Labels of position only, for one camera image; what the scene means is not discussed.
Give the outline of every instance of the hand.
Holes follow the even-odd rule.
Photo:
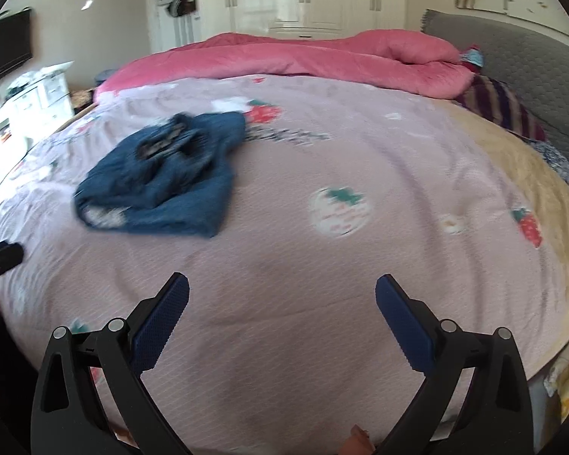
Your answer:
[[[354,426],[350,435],[350,438],[338,451],[338,455],[371,455],[375,451],[375,447],[369,439],[369,433],[366,431]]]

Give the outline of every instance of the gray headboard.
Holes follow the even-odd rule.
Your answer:
[[[422,31],[460,50],[478,44],[483,75],[508,83],[569,158],[569,46],[516,25],[428,10]]]

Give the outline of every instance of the pink comforter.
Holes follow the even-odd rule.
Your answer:
[[[374,30],[330,41],[227,33],[129,63],[100,86],[98,97],[180,78],[258,73],[334,78],[436,99],[457,97],[473,78],[459,65],[459,51],[452,44],[414,31]]]

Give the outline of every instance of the white strawberry print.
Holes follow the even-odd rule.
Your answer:
[[[343,237],[362,228],[371,215],[364,195],[351,188],[323,188],[310,198],[312,225],[321,234]]]

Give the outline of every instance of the drawer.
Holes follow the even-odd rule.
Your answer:
[[[339,39],[341,33],[317,29],[270,29],[271,38],[298,39],[300,41],[321,41],[323,39]]]
[[[59,74],[55,77],[43,78],[38,83],[38,93],[43,108],[48,108],[51,104],[65,97],[68,94],[65,75]]]
[[[63,123],[68,121],[74,116],[74,111],[71,108],[70,97],[65,96],[53,103],[49,108],[44,110],[44,118],[47,128],[52,130],[53,133]]]
[[[40,106],[38,90],[32,89],[19,96],[13,101],[13,108],[18,116],[39,114],[42,107]]]

